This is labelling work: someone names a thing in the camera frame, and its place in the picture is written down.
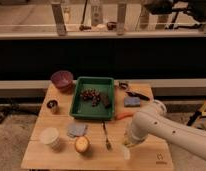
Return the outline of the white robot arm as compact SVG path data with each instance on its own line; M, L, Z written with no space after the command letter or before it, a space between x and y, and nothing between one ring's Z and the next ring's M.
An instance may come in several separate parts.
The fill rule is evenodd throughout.
M166 106L159 100L141 107L126 127L123 144L138 145L152 134L206 160L206 131L169 120L166 113Z

